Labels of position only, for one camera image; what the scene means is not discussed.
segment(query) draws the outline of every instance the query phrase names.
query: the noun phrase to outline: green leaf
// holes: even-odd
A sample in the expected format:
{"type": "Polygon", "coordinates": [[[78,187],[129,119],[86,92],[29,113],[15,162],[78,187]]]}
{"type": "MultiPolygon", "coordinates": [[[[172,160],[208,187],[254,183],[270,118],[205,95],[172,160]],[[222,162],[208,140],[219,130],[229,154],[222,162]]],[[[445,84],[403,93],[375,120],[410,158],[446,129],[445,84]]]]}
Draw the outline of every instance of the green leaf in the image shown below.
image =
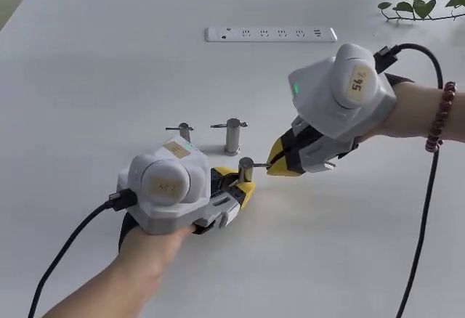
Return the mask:
{"type": "Polygon", "coordinates": [[[396,7],[393,8],[394,11],[401,11],[401,12],[410,12],[413,13],[413,7],[411,4],[405,1],[401,1],[397,4],[396,7]]]}
{"type": "Polygon", "coordinates": [[[428,17],[429,13],[432,12],[435,6],[436,6],[436,0],[431,0],[427,3],[423,3],[421,2],[421,0],[418,0],[413,4],[413,9],[415,10],[415,13],[421,19],[424,19],[428,17]]]}
{"type": "Polygon", "coordinates": [[[383,9],[390,8],[392,3],[390,2],[382,2],[378,5],[378,8],[382,11],[383,9]]]}
{"type": "Polygon", "coordinates": [[[465,0],[450,0],[445,6],[454,8],[465,6],[465,0]]]}

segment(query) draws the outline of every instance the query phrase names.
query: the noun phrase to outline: plant stem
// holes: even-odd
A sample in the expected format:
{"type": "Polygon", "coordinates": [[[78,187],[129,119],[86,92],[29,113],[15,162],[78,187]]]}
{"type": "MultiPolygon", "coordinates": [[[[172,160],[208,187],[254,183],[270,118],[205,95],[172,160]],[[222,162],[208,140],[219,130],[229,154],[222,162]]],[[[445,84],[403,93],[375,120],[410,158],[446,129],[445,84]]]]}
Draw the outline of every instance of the plant stem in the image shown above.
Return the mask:
{"type": "MultiPolygon", "coordinates": [[[[399,15],[399,17],[387,17],[385,14],[383,14],[383,16],[385,16],[385,18],[387,20],[417,20],[417,19],[413,19],[413,18],[405,18],[405,17],[401,17],[399,15]]],[[[423,19],[423,20],[444,20],[444,19],[456,19],[456,18],[459,18],[459,17],[464,17],[465,16],[465,13],[462,13],[461,15],[450,15],[450,16],[447,16],[447,17],[436,17],[436,18],[429,18],[429,19],[423,19]]]]}

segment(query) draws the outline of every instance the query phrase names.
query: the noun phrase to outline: label sticker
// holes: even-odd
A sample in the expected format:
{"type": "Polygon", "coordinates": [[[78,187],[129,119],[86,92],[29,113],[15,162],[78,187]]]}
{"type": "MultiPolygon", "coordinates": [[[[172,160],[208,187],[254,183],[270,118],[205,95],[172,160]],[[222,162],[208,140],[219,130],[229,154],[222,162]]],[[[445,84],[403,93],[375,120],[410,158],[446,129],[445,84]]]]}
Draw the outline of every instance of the label sticker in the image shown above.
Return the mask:
{"type": "Polygon", "coordinates": [[[368,66],[356,65],[352,72],[349,85],[347,86],[347,97],[362,102],[365,98],[367,81],[370,74],[371,70],[368,66]]]}
{"type": "Polygon", "coordinates": [[[156,176],[150,180],[148,189],[150,195],[178,198],[181,187],[182,182],[180,180],[156,176]]]}
{"type": "Polygon", "coordinates": [[[190,155],[190,152],[179,145],[177,142],[167,142],[165,145],[163,145],[163,147],[179,159],[190,155]]]}

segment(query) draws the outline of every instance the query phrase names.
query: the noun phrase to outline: metal cylinder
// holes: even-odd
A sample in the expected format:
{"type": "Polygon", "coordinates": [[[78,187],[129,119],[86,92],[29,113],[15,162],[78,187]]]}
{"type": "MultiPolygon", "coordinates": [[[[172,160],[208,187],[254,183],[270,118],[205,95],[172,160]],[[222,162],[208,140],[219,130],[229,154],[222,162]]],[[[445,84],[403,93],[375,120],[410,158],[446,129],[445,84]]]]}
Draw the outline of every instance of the metal cylinder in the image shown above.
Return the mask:
{"type": "Polygon", "coordinates": [[[166,127],[166,131],[179,131],[179,135],[186,141],[190,142],[190,131],[193,131],[194,128],[189,126],[187,123],[182,122],[178,127],[166,127]]]}
{"type": "Polygon", "coordinates": [[[179,135],[182,136],[186,141],[190,142],[190,127],[187,123],[182,122],[179,125],[179,135]]]}
{"type": "Polygon", "coordinates": [[[226,122],[226,145],[225,153],[229,156],[237,155],[239,147],[240,121],[237,118],[230,118],[226,122]]]}
{"type": "Polygon", "coordinates": [[[238,182],[251,182],[254,174],[254,160],[250,157],[243,157],[239,160],[238,182]]]}

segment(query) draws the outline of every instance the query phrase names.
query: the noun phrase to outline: metal peg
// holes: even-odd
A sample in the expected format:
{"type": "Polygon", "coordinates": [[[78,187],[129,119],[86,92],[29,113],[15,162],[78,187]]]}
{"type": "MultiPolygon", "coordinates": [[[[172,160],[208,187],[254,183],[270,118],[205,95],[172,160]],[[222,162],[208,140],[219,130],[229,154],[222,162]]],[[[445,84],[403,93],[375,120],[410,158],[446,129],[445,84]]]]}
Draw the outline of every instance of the metal peg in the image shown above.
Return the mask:
{"type": "Polygon", "coordinates": [[[250,157],[242,157],[239,160],[238,183],[251,182],[252,176],[254,175],[254,168],[269,168],[270,166],[271,164],[269,163],[254,163],[254,160],[252,160],[250,157]]]}
{"type": "Polygon", "coordinates": [[[179,131],[179,135],[182,136],[186,141],[190,142],[190,131],[194,128],[189,126],[187,123],[182,122],[178,127],[166,127],[166,131],[179,131]]]}
{"type": "Polygon", "coordinates": [[[225,153],[228,156],[235,156],[240,151],[239,136],[240,128],[247,127],[247,122],[240,122],[237,118],[230,118],[226,124],[213,124],[212,128],[226,128],[225,153]]]}

